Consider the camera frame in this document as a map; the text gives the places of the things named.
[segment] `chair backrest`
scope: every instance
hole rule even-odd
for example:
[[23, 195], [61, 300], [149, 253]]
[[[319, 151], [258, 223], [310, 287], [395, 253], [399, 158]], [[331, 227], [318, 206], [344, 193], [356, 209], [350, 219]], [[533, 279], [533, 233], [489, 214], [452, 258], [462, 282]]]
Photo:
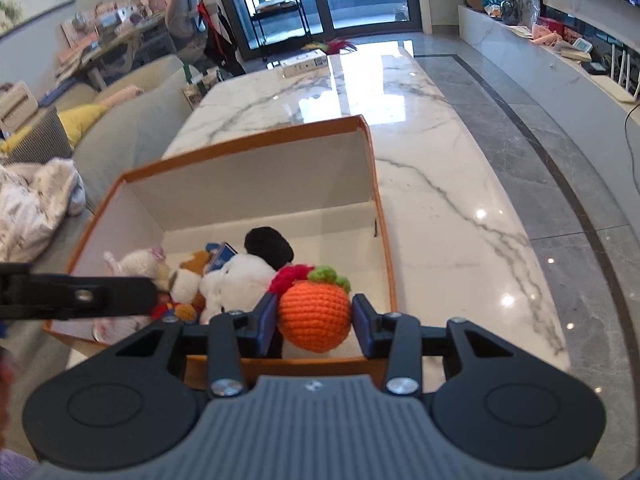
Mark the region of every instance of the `chair backrest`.
[[169, 33], [183, 40], [189, 40], [200, 33], [199, 20], [198, 0], [171, 0], [164, 16]]

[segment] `purple fabric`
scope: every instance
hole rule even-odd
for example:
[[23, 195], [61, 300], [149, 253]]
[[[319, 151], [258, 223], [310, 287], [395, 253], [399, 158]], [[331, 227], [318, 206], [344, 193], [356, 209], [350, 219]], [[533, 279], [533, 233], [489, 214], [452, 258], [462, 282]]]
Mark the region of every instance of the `purple fabric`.
[[26, 480], [37, 466], [37, 462], [13, 451], [8, 449], [0, 451], [0, 479], [2, 480]]

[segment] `hand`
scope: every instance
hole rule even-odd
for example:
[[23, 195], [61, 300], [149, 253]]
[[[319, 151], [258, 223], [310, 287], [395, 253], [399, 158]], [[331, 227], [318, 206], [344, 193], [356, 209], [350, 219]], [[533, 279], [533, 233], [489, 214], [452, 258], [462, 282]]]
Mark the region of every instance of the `hand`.
[[11, 354], [6, 350], [0, 353], [0, 449], [4, 448], [4, 432], [9, 424], [9, 395], [15, 380], [15, 365]]

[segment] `open box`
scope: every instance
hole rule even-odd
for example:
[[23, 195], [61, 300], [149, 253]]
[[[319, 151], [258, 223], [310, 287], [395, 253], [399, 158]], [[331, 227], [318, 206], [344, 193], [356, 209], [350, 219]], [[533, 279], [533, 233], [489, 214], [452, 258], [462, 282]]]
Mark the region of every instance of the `open box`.
[[[242, 250], [245, 234], [272, 226], [289, 241], [294, 263], [324, 264], [351, 281], [380, 313], [397, 309], [369, 129], [362, 117], [271, 130], [215, 144], [123, 174], [100, 205], [68, 268], [104, 276], [104, 252], [117, 259], [161, 244], [173, 268], [208, 242]], [[88, 354], [93, 320], [47, 321], [45, 330]], [[302, 354], [284, 352], [285, 357]], [[370, 374], [382, 380], [384, 360], [366, 360], [351, 331], [340, 347], [304, 358], [244, 359], [248, 380], [259, 374]], [[204, 387], [205, 358], [190, 356], [185, 380]]]

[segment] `marble table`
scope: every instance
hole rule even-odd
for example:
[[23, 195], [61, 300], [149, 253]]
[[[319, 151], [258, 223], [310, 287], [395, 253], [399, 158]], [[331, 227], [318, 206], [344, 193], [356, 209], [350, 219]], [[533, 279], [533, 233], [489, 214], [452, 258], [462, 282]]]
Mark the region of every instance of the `marble table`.
[[292, 78], [275, 68], [221, 83], [165, 157], [357, 114], [373, 137], [400, 310], [435, 326], [466, 317], [566, 370], [556, 309], [520, 219], [463, 122], [395, 43], [360, 46]]

